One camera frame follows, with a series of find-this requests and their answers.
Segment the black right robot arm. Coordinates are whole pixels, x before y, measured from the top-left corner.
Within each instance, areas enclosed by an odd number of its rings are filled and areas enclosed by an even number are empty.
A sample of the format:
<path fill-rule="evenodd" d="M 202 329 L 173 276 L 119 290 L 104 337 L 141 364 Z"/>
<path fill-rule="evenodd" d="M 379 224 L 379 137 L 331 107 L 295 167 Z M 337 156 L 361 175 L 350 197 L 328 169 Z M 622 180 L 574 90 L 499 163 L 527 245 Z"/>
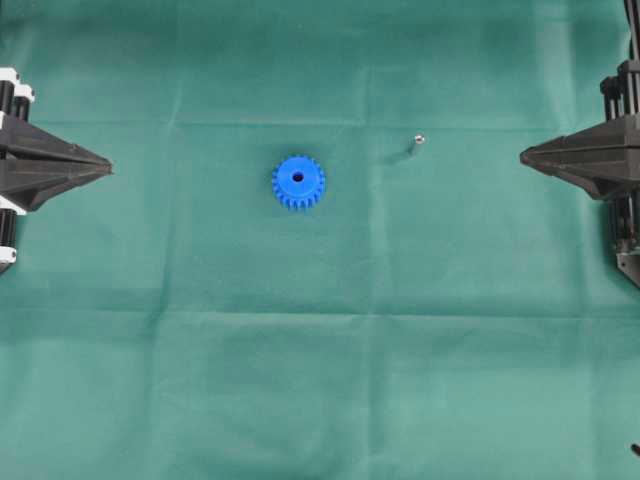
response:
<path fill-rule="evenodd" d="M 520 162 L 607 205 L 617 269 L 639 284 L 639 3 L 626 1 L 628 59 L 604 78 L 605 121 L 530 147 Z"/>

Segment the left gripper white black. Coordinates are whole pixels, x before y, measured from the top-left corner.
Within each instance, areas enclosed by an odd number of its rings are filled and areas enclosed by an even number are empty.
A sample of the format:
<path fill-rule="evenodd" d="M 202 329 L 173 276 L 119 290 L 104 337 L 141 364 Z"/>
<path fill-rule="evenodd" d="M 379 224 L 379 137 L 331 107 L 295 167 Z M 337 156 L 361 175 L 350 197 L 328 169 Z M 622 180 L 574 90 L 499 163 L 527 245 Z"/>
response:
<path fill-rule="evenodd" d="M 112 174 L 112 164 L 83 147 L 62 140 L 28 122 L 35 101 L 33 88 L 20 81 L 13 67 L 1 68 L 1 149 L 20 159 L 51 160 L 82 164 L 61 175 L 8 174 L 1 188 L 1 272 L 17 260 L 18 217 L 37 211 L 49 199 Z"/>

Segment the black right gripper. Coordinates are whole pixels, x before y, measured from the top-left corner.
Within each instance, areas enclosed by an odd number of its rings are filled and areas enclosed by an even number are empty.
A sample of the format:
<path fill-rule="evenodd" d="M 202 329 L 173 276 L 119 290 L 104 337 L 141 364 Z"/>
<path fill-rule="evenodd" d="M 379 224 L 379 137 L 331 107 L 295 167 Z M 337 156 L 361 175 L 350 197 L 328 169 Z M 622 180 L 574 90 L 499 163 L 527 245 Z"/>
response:
<path fill-rule="evenodd" d="M 639 181 L 606 178 L 602 173 L 574 172 L 560 165 L 626 161 L 639 156 L 639 119 L 620 118 L 639 112 L 633 60 L 623 62 L 615 76 L 600 83 L 607 122 L 529 147 L 520 162 L 542 174 L 607 201 L 617 269 L 639 287 Z"/>

